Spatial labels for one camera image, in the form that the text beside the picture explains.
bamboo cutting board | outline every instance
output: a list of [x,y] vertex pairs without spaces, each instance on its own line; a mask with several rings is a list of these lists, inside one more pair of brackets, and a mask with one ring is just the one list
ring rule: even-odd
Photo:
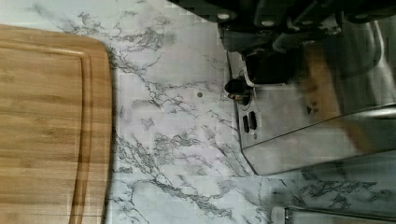
[[0,25],[0,223],[100,223],[110,137],[103,44]]

gray marble veining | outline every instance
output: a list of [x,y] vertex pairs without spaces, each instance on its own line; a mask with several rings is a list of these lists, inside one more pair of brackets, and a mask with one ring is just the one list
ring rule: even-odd
[[2,23],[106,46],[114,93],[106,223],[271,223],[275,204],[395,207],[394,187],[377,180],[253,174],[224,97],[228,64],[215,24],[164,0],[0,3]]

marble countertop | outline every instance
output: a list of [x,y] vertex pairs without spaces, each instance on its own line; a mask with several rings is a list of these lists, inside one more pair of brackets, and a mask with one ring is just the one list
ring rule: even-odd
[[395,207],[375,196],[386,189],[377,181],[322,181],[309,170],[299,180],[253,174],[223,92],[229,74],[216,24],[164,0],[0,5],[3,24],[106,46],[114,93],[106,223],[271,223],[279,203],[353,210],[373,199]]

stainless steel appliance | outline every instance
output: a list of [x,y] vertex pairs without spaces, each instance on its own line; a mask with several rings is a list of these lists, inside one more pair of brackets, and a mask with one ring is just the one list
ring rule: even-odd
[[[234,56],[233,73],[244,71]],[[243,152],[258,175],[396,149],[396,17],[345,21],[302,58],[291,83],[256,86],[238,106]]]

